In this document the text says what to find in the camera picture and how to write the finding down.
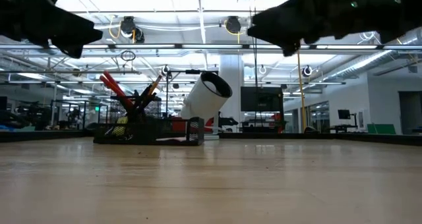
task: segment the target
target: support column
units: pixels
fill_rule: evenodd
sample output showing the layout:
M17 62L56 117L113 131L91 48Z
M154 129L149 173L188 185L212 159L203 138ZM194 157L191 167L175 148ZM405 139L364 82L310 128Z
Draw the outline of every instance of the support column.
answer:
M221 55L220 56L220 70L219 76L221 76L231 87L233 95L226 101L223 107L220 109L222 117L232 117L239 124L237 126L231 126L233 132L239 132L239 127L244 114L240 111L240 87L244 83L243 75L244 64L240 55Z
M57 85L54 84L54 94L53 94L53 101L51 102L51 122L50 122L50 126L54 126L54 114L56 112L55 109L55 101L57 100Z

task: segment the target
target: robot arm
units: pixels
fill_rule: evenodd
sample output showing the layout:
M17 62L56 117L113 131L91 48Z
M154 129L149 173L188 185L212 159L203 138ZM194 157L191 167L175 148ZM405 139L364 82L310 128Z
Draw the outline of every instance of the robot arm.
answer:
M301 41L377 31L387 43L421 25L419 0L289 0L252 18L248 35L293 55Z
M0 0L0 35L79 58L85 44L102 38L94 23L56 7L57 0Z

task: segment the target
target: computer screen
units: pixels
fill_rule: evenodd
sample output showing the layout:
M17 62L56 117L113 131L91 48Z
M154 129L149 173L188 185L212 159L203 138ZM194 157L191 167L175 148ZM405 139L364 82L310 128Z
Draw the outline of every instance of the computer screen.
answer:
M241 111L283 111L283 90L281 87L258 88L241 87Z
M350 110L348 109L339 109L338 110L339 119L350 119Z

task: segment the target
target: ceiling light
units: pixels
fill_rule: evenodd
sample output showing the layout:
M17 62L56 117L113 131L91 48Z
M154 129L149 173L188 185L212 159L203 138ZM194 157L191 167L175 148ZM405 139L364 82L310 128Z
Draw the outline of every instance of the ceiling light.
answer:
M92 45L84 45L84 49L107 49L108 45L103 44L92 44Z
M257 45L257 49L280 49L277 45Z
M245 84L255 84L255 82L245 82Z
M206 44L185 44L182 45L184 49L241 49L242 45L206 45Z
M376 49L377 45L318 45L317 49Z
M80 82L80 83L83 83L83 84L103 84L103 82L101 82L101 81L86 81L86 82Z
M11 84L41 84L42 82L38 82L38 81L8 81L7 83L11 83Z
M301 93L300 92L292 92L292 93L290 93L290 92L283 92L283 95L287 95L287 96L290 96L290 95L301 95Z
M60 82L60 84L78 84L79 82Z
M173 44L123 44L116 45L117 49L173 49Z

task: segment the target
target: white cylinder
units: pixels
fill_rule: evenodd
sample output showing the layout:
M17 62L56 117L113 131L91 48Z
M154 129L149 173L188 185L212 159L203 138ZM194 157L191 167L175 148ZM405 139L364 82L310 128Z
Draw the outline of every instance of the white cylinder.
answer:
M183 119L200 117L206 121L221 109L231 95L231 88L223 78L204 72L184 100L180 116Z

